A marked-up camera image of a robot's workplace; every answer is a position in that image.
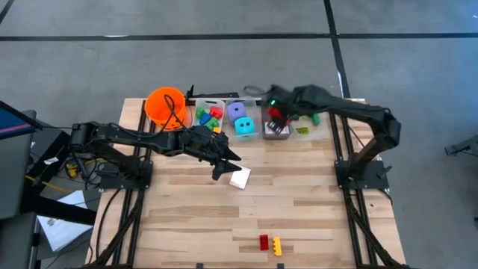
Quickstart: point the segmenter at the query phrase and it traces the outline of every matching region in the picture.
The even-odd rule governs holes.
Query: purple toy
[[[247,117],[246,115],[246,107],[241,102],[235,102],[227,107],[227,114],[229,115],[229,123],[231,126],[234,126],[234,122],[241,118]]]

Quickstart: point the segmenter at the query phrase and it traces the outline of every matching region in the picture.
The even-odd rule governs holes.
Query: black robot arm
[[[290,120],[326,111],[369,124],[373,139],[360,152],[350,156],[348,161],[347,176],[354,179],[361,179],[367,163],[379,153],[396,147],[400,142],[401,125],[390,109],[350,102],[331,95],[322,87],[307,85],[295,87],[290,92],[273,85],[267,92],[266,100],[271,117],[268,125],[277,134]]]
[[[167,157],[183,153],[193,156],[199,161],[204,160],[214,165],[212,175],[214,180],[218,180],[223,173],[241,170],[239,166],[229,163],[229,160],[240,161],[240,157],[230,150],[228,137],[223,132],[215,134],[205,126],[159,133],[125,129],[114,123],[89,122],[74,124],[72,128],[70,148],[74,155],[93,153],[118,166],[122,176],[132,179],[133,182],[150,177],[150,165],[141,161],[139,157],[124,155],[110,143],[152,149]],[[78,162],[78,165],[82,170],[81,162]]]

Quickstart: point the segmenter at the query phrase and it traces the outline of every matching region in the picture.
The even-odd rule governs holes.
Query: monitor
[[[42,129],[42,125],[0,101],[0,140]]]

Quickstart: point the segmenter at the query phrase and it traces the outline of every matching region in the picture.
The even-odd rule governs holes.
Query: yellow block
[[[282,256],[281,238],[279,236],[274,237],[273,245],[274,245],[274,255]]]

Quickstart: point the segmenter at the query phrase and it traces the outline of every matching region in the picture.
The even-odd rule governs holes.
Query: red block
[[[267,235],[260,235],[261,250],[269,250],[269,237]]]
[[[209,114],[218,120],[223,116],[223,112],[219,108],[211,108]]]

